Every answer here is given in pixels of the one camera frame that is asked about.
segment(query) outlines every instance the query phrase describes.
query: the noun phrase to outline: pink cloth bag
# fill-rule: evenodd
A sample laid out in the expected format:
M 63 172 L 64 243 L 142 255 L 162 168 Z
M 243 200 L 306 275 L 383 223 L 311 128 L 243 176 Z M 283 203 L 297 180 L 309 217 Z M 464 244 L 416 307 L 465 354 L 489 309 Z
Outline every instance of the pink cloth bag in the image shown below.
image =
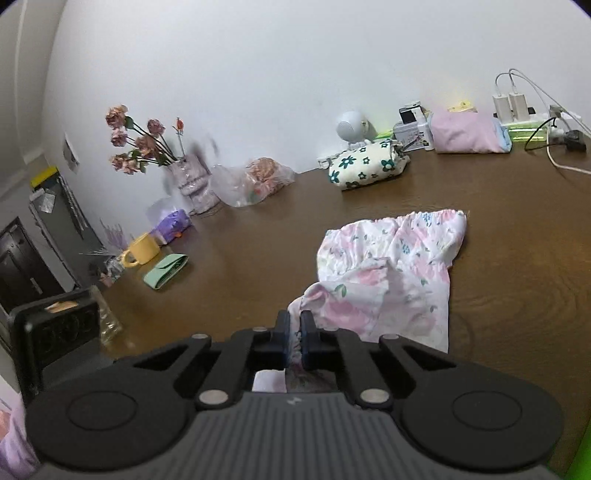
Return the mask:
M 437 153 L 509 153 L 507 128 L 494 117 L 476 112 L 439 111 L 429 117 Z

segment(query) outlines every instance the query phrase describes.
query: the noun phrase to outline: pink floral cloth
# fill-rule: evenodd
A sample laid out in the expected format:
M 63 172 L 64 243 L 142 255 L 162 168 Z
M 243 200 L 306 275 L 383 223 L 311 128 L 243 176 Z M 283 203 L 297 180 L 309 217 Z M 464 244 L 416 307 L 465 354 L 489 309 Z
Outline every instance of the pink floral cloth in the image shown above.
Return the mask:
M 397 333 L 447 352 L 447 269 L 465 232 L 461 210 L 360 220 L 329 230 L 317 254 L 319 281 L 288 308 L 291 331 L 299 331 L 300 313 L 311 310 L 319 327 L 347 328 L 370 342 Z M 298 334 L 291 340 L 299 376 Z M 253 390 L 280 391 L 278 378 L 259 372 Z

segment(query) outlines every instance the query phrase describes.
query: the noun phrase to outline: brown table surface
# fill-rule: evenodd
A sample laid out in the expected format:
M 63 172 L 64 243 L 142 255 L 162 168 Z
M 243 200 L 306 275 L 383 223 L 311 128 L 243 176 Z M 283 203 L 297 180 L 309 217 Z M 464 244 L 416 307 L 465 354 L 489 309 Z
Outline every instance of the brown table surface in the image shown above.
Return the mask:
M 591 167 L 579 154 L 557 161 Z M 195 332 L 216 340 L 273 325 L 316 280 L 327 229 L 413 210 L 462 209 L 467 235 L 451 269 L 450 353 L 529 380 L 563 407 L 550 466 L 568 468 L 591 412 L 591 177 L 534 154 L 419 151 L 403 175 L 341 192 L 310 171 L 253 207 L 193 217 L 166 252 L 190 264 L 160 291 L 127 271 L 105 293 L 125 325 L 112 355 L 149 351 Z

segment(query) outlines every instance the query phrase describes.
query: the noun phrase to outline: mug handle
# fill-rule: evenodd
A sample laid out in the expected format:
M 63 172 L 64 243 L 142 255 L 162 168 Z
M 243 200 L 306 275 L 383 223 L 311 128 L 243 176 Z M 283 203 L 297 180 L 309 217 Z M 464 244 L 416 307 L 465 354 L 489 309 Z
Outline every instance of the mug handle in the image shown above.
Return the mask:
M 139 265 L 139 262 L 136 260 L 135 262 L 128 262 L 127 261 L 127 255 L 129 255 L 130 250 L 126 250 L 125 252 L 123 252 L 121 254 L 121 263 L 123 263 L 123 266 L 125 268 L 131 268 L 131 267 L 135 267 L 137 265 Z

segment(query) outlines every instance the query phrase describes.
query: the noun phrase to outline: pink vase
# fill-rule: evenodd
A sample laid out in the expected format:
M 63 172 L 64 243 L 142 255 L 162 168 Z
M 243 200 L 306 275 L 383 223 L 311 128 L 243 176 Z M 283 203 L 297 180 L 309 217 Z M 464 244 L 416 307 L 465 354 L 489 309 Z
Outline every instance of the pink vase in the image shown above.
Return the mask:
M 185 155 L 167 168 L 171 171 L 174 182 L 181 194 L 193 205 L 189 215 L 207 212 L 220 201 L 209 188 L 209 173 L 195 155 Z

